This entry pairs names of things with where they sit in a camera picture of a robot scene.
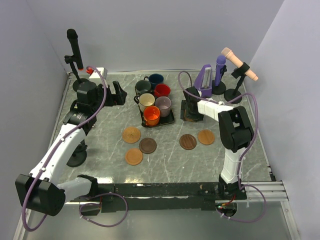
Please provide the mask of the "dark wood coaster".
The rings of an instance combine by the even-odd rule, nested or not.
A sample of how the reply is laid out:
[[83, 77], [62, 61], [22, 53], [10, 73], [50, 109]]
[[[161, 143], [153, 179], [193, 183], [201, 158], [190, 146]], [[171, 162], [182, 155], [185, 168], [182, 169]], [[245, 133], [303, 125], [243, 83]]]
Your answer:
[[192, 150], [196, 147], [197, 140], [191, 134], [184, 134], [180, 137], [179, 144], [185, 150]]
[[157, 143], [153, 138], [143, 138], [139, 143], [139, 149], [142, 153], [151, 154], [157, 149]]

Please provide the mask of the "woven rattan coaster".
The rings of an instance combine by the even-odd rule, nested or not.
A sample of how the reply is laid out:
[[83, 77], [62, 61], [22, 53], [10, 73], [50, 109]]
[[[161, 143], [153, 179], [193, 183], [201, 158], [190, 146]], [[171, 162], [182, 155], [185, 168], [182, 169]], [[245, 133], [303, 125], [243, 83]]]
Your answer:
[[202, 119], [201, 118], [198, 118], [198, 117], [189, 117], [189, 116], [185, 116], [184, 117], [184, 120], [187, 121], [187, 122], [199, 122], [201, 121]]
[[123, 130], [122, 139], [129, 144], [138, 142], [141, 138], [141, 132], [138, 128], [129, 126]]

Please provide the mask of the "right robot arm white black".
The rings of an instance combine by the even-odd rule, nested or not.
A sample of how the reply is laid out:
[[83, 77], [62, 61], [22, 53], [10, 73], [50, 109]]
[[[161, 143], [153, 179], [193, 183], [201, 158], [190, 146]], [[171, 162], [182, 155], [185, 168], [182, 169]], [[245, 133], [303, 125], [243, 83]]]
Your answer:
[[233, 107], [222, 101], [202, 98], [193, 86], [183, 90], [183, 94], [185, 110], [218, 122], [220, 140], [225, 148], [223, 168], [218, 179], [218, 193], [223, 199], [230, 199], [241, 190], [243, 157], [255, 136], [247, 111], [243, 106]]

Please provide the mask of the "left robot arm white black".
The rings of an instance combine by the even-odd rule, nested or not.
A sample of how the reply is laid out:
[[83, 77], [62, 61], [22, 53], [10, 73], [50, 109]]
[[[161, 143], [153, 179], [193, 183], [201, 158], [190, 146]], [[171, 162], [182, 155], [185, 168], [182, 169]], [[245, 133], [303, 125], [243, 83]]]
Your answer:
[[91, 81], [81, 83], [77, 99], [70, 106], [57, 138], [42, 160], [29, 174], [20, 174], [15, 187], [23, 209], [56, 216], [66, 202], [78, 197], [87, 201], [99, 195], [98, 180], [88, 175], [78, 175], [74, 180], [60, 183], [66, 165], [78, 167], [87, 158], [85, 137], [97, 121], [103, 107], [123, 106], [127, 93], [118, 81], [113, 81], [115, 93], [102, 84]]

